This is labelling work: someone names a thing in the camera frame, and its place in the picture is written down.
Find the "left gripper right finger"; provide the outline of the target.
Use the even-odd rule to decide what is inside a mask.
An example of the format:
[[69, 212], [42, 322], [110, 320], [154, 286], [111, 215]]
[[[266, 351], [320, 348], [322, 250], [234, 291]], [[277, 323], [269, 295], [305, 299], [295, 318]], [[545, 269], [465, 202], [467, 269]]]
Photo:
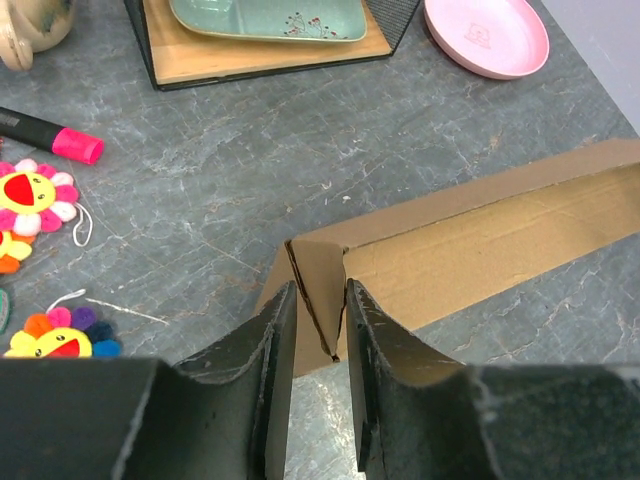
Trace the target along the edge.
[[635, 479], [634, 363], [462, 364], [346, 288], [358, 469], [370, 479]]

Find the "cardboard box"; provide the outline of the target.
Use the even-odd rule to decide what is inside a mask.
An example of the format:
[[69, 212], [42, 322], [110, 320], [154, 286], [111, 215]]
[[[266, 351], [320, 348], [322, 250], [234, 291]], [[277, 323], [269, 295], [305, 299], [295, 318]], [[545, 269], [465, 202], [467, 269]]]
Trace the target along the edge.
[[639, 230], [639, 143], [611, 139], [308, 232], [261, 299], [298, 288], [294, 373], [347, 356], [346, 284], [417, 330]]

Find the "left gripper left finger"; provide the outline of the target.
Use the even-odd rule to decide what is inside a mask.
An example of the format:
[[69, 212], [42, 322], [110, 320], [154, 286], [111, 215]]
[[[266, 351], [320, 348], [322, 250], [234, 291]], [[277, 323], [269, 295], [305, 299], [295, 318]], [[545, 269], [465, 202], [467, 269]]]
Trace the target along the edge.
[[5, 479], [280, 479], [297, 291], [175, 365], [156, 358], [6, 359]]

